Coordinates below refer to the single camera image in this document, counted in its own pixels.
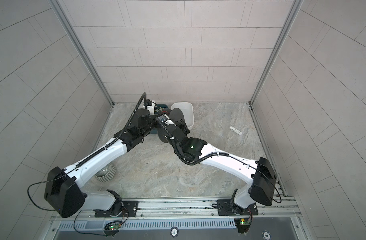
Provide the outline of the grey perforated cable spool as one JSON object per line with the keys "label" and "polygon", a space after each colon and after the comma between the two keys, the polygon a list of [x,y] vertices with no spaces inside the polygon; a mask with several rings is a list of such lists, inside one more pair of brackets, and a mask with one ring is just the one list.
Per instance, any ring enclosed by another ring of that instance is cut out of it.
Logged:
{"label": "grey perforated cable spool", "polygon": [[[178,127],[183,133],[187,134],[187,125],[185,123],[185,117],[181,109],[175,108],[173,110],[169,108],[164,108],[160,112],[160,120],[169,130],[169,133],[173,133],[174,127]],[[158,137],[163,143],[168,143],[170,137],[167,132],[158,125]]]}

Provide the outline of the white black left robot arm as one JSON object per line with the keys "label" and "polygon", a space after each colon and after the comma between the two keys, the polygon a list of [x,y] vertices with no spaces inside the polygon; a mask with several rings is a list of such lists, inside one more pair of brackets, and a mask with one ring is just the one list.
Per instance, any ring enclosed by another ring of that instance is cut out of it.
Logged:
{"label": "white black left robot arm", "polygon": [[83,192],[82,187],[104,167],[142,143],[156,127],[157,116],[147,109],[147,94],[143,93],[125,127],[105,145],[87,157],[64,169],[55,167],[49,171],[44,199],[62,218],[68,218],[82,210],[104,212],[117,217],[123,212],[123,199],[112,190],[103,193]]}

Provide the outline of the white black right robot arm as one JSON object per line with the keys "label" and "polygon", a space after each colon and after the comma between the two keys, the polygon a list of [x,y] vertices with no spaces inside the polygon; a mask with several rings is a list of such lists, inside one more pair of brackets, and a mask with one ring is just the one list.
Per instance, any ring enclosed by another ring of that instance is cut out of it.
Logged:
{"label": "white black right robot arm", "polygon": [[174,153],[186,165],[199,164],[218,168],[232,174],[246,185],[236,189],[230,200],[234,213],[242,215],[250,205],[258,203],[263,206],[271,206],[273,202],[280,204],[281,200],[275,200],[277,176],[266,158],[259,160],[246,159],[224,152],[210,143],[187,137],[187,132],[182,130],[183,122],[171,120],[167,115],[156,118],[162,136],[173,146]]}

